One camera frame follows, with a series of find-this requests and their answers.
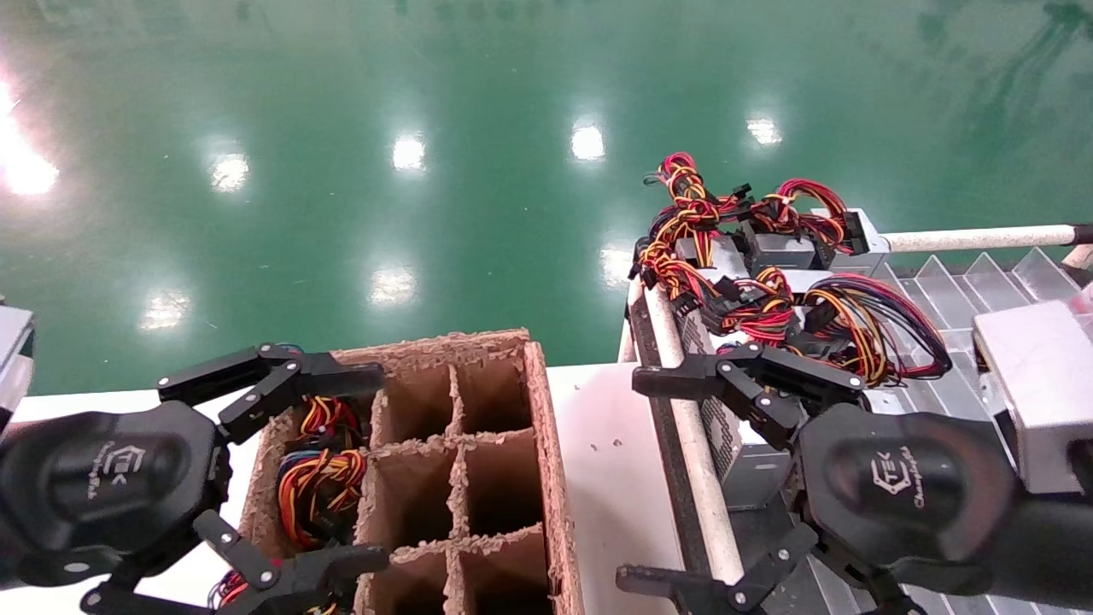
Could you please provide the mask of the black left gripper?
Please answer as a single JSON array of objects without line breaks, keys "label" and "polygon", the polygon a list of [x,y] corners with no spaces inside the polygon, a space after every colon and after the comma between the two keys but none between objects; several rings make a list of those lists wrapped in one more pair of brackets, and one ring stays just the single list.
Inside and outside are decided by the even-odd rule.
[{"label": "black left gripper", "polygon": [[[331,353],[267,343],[161,378],[158,398],[168,402],[153,409],[19,423],[1,448],[3,590],[113,573],[86,593],[82,612],[211,614],[134,592],[200,537],[247,584],[218,614],[303,614],[343,595],[388,567],[387,549],[346,545],[270,560],[215,512],[231,478],[226,441],[246,442],[304,397],[375,395],[384,385],[378,363],[343,365]],[[192,409],[238,390],[219,427]]]}]

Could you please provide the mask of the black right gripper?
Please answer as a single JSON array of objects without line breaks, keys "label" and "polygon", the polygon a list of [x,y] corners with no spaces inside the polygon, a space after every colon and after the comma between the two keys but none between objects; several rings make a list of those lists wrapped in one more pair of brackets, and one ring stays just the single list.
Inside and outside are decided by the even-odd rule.
[{"label": "black right gripper", "polygon": [[973,563],[1016,495],[991,423],[866,413],[862,378],[789,350],[750,343],[686,354],[675,367],[636,367],[632,388],[649,398],[720,401],[775,450],[791,452],[798,439],[814,523],[797,527],[734,584],[618,567],[621,591],[663,598],[680,614],[764,614],[766,599],[814,552],[862,580],[874,614],[924,614],[891,570]]}]

